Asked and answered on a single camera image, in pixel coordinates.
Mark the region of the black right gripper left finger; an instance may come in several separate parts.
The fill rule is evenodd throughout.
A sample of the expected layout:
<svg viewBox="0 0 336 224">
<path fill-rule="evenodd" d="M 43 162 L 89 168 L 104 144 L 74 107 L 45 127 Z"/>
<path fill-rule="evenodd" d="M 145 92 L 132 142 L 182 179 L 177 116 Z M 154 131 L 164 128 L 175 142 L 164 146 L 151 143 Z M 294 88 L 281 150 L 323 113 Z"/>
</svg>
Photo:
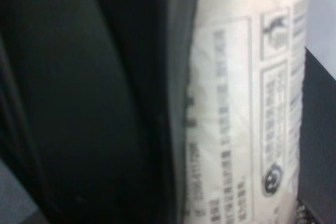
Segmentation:
<svg viewBox="0 0 336 224">
<path fill-rule="evenodd" d="M 50 223 L 182 223 L 197 0 L 1 0 L 1 158 Z"/>
</svg>

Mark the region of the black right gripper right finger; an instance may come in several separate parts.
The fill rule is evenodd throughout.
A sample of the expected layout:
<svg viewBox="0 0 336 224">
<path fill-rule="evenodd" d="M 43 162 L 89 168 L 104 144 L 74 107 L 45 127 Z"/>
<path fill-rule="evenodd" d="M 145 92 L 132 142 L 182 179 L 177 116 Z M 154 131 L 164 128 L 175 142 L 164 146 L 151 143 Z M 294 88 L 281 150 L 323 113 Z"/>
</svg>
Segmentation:
<svg viewBox="0 0 336 224">
<path fill-rule="evenodd" d="M 299 198 L 320 223 L 335 223 L 335 79 L 306 52 Z"/>
</svg>

